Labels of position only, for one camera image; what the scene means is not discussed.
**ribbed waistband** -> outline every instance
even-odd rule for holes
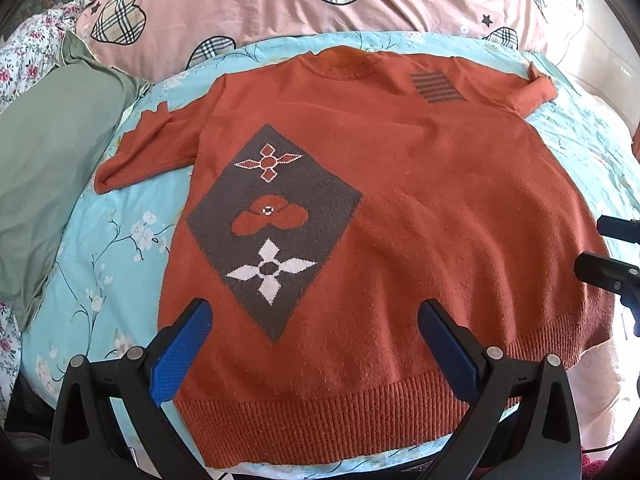
[[[611,312],[577,320],[559,316],[505,348],[518,359],[553,351],[564,366],[610,338]],[[392,384],[327,399],[270,402],[174,400],[207,466],[241,462],[329,464],[417,446],[452,433],[466,412],[439,369]]]

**pink pillowcase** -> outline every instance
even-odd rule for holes
[[[546,50],[544,0],[99,0],[76,30],[98,60],[154,83],[275,36],[416,30]]]

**floral blanket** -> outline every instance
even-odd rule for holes
[[[20,369],[20,331],[11,309],[0,303],[0,427],[4,425],[15,378]]]
[[[209,59],[156,85],[133,107],[118,128],[105,157],[113,156],[123,134],[135,128],[143,110],[168,101],[181,108],[204,95],[223,73],[273,64],[308,51],[346,44],[363,50],[401,54],[462,56],[503,72],[526,76],[531,61],[552,76],[559,97],[527,118],[540,133],[585,197],[594,216],[640,218],[640,167],[630,150],[628,132],[617,134],[598,116],[593,98],[574,88],[542,55],[501,47],[490,41],[450,38],[418,32],[345,32],[304,38],[274,38]],[[23,335],[23,373],[34,390],[55,405],[69,359],[87,354],[91,361],[119,357],[156,335],[162,276],[172,235],[187,197],[192,168],[171,171],[122,190],[96,195],[90,182],[82,192],[63,235],[44,300]],[[607,238],[613,257],[640,259],[638,246]],[[198,455],[171,402],[164,412]],[[140,448],[122,402],[114,408],[127,443]],[[417,447],[316,466],[239,464],[231,472],[299,479],[364,472],[427,456],[447,437]]]
[[[65,31],[94,0],[75,0],[31,16],[0,47],[0,113],[54,67]]]

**red flower motif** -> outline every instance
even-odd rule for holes
[[[269,183],[274,178],[278,176],[278,172],[275,171],[275,168],[278,164],[289,164],[294,160],[298,160],[302,155],[297,155],[295,153],[285,153],[282,156],[273,156],[276,152],[276,149],[270,144],[265,144],[264,147],[260,150],[260,154],[262,158],[260,160],[253,160],[248,158],[247,160],[243,160],[242,162],[236,162],[234,166],[238,168],[244,168],[245,170],[252,170],[254,168],[260,168],[262,170],[261,178]]]
[[[231,232],[236,236],[257,233],[267,225],[278,229],[295,229],[306,223],[309,213],[297,204],[290,204],[278,195],[264,195],[256,198],[248,211],[242,211],[231,224]]]
[[[27,65],[25,72],[30,79],[36,79],[38,76],[38,67],[35,65]]]

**green pillow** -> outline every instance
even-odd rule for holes
[[[24,329],[62,232],[120,123],[149,83],[97,62],[67,32],[59,66],[0,114],[0,301]]]

